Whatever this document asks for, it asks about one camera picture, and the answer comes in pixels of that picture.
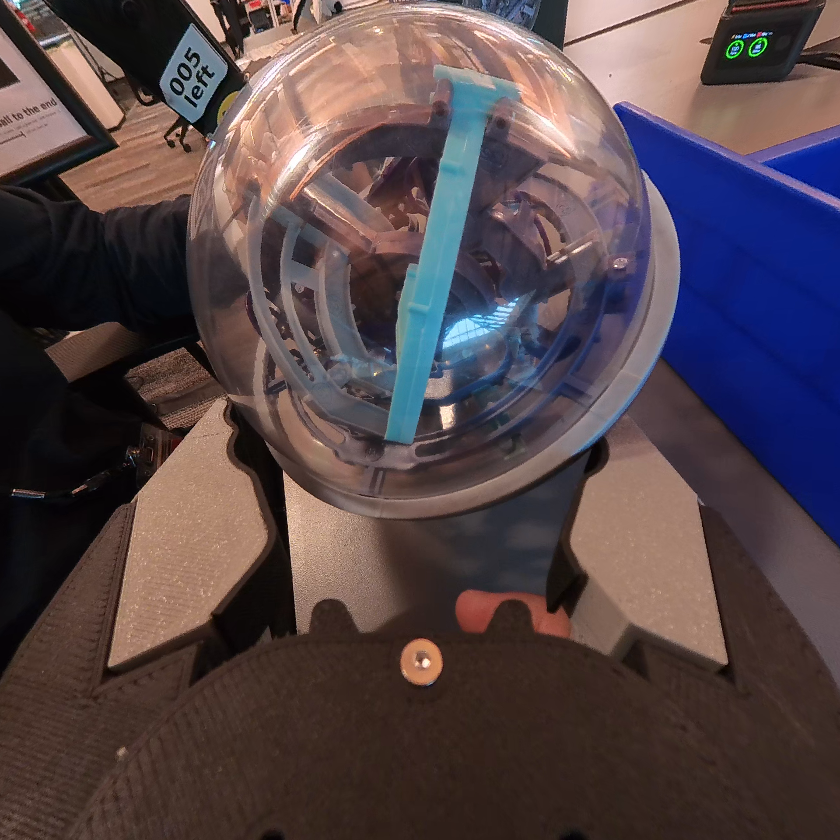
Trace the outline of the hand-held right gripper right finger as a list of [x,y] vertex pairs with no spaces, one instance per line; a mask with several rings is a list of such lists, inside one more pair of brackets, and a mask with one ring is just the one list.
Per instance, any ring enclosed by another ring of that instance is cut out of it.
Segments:
[[587,574],[571,638],[622,659],[658,643],[719,671],[728,664],[697,494],[623,416],[606,465],[584,483],[570,547]]

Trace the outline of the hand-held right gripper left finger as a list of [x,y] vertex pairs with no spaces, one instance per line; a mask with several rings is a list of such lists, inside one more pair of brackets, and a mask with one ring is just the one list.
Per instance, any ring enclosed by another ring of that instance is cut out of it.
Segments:
[[134,500],[107,666],[125,672],[184,645],[240,652],[266,635],[277,526],[235,453],[227,399],[207,409]]

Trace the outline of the clear plastic maze ball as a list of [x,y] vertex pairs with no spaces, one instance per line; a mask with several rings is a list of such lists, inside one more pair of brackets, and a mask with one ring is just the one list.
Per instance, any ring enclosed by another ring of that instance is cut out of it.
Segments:
[[338,17],[208,147],[187,266],[215,374],[283,471],[369,518],[485,508],[625,413],[679,245],[614,110],[478,10]]

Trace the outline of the person's left forearm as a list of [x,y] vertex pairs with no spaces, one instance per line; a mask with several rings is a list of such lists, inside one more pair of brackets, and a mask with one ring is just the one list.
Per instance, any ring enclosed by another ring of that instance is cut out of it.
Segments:
[[148,332],[192,316],[190,197],[106,213],[20,187],[1,190],[1,307],[25,327],[118,322]]

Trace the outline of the person's right hand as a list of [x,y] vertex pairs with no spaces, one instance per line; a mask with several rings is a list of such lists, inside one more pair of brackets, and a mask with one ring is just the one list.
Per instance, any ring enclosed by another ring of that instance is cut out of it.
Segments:
[[508,601],[521,602],[528,608],[535,633],[571,638],[571,621],[562,608],[551,613],[543,596],[519,591],[467,590],[461,592],[455,605],[455,615],[460,629],[467,633],[484,633],[498,607]]

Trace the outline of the black framed instruction sign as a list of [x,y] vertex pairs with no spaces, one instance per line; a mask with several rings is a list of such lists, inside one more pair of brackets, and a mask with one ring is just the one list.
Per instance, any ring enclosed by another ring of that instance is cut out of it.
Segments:
[[117,148],[9,3],[1,9],[1,181],[26,186]]

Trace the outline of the person's black clothed body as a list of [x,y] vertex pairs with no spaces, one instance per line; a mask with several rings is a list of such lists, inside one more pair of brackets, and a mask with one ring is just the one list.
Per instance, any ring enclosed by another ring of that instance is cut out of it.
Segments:
[[[155,338],[194,330],[193,315]],[[148,415],[122,379],[71,384],[33,329],[2,310],[1,659],[7,666],[114,511],[131,499],[123,468]]]

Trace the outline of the blue plastic bin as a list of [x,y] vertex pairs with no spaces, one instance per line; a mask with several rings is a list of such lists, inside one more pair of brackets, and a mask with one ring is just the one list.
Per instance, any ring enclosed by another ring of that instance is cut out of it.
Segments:
[[837,543],[838,126],[741,155],[615,111],[679,239],[665,360]]

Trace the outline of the black display device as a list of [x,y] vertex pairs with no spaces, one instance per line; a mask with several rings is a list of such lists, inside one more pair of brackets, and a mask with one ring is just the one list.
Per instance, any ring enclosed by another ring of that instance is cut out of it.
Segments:
[[704,86],[780,81],[795,66],[824,1],[730,1],[700,73]]

